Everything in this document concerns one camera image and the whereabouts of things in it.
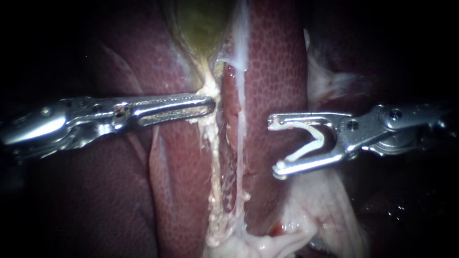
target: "green bile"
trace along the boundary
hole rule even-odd
[[[213,69],[234,6],[234,0],[163,0],[174,39],[201,76]]]

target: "metal forceps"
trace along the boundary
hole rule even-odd
[[[109,134],[212,113],[215,101],[193,93],[148,97],[66,98],[0,127],[0,143],[16,163],[82,148]]]
[[[273,175],[277,179],[286,179],[290,175],[353,159],[360,151],[385,156],[428,148],[436,141],[423,135],[420,129],[443,127],[441,119],[451,111],[439,103],[377,105],[360,117],[332,112],[271,114],[268,117],[269,130],[303,128],[316,139],[279,160],[273,166]],[[314,127],[317,125],[324,125],[332,131],[335,145],[325,154],[303,157],[323,146],[324,136]]]

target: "surgical clamp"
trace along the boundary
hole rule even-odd
[[[444,127],[442,117],[452,110],[444,103],[413,105],[377,105],[360,117],[346,113],[279,113],[268,117],[268,130],[303,128],[316,139],[273,166],[273,175],[285,179],[290,175],[315,171],[342,160],[350,160],[360,151],[380,156],[398,155],[411,150],[426,149],[434,139],[419,135],[419,129]],[[325,154],[305,156],[322,148],[323,134],[315,128],[328,127],[335,145]]]
[[[192,93],[153,97],[66,98],[37,108],[0,127],[3,150],[21,164],[94,140],[163,122],[212,113],[211,97]]]

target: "instrument screw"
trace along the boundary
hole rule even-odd
[[[348,122],[348,129],[351,131],[355,131],[359,128],[359,123],[355,120],[351,120]]]
[[[402,112],[396,108],[391,109],[389,116],[393,121],[397,121],[402,118]]]
[[[40,111],[40,115],[42,115],[43,117],[46,117],[46,118],[50,117],[52,114],[53,114],[53,111],[51,110],[50,107],[44,107]]]

